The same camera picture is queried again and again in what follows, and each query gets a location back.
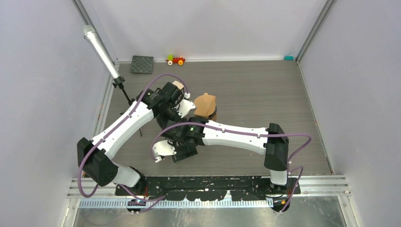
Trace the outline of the coffee paper filter box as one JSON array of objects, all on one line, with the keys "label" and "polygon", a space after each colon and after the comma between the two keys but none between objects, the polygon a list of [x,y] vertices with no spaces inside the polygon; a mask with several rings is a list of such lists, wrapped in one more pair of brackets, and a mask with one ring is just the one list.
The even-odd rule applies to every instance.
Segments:
[{"label": "coffee paper filter box", "polygon": [[179,90],[184,92],[184,85],[180,81],[174,81],[172,84],[175,85]]}]

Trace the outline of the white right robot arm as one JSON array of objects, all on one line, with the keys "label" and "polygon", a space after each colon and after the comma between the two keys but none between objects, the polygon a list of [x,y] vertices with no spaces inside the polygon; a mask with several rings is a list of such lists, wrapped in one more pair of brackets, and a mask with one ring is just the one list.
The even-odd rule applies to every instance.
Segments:
[{"label": "white right robot arm", "polygon": [[241,148],[264,156],[270,171],[270,189],[282,194],[289,187],[288,145],[282,128],[270,123],[267,128],[244,128],[221,124],[202,117],[168,121],[161,131],[165,140],[152,145],[155,161],[172,156],[174,162],[197,154],[197,146],[221,145]]}]

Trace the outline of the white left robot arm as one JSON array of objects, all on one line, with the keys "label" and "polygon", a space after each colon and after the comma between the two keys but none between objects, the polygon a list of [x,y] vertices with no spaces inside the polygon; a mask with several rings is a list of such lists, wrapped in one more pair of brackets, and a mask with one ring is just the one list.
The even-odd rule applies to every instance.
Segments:
[{"label": "white left robot arm", "polygon": [[142,126],[158,119],[178,122],[195,104],[190,94],[183,91],[183,85],[168,82],[162,89],[142,91],[129,109],[114,123],[92,139],[82,138],[77,143],[78,165],[99,186],[110,183],[123,184],[134,196],[141,195],[145,183],[134,168],[112,161],[121,146]]}]

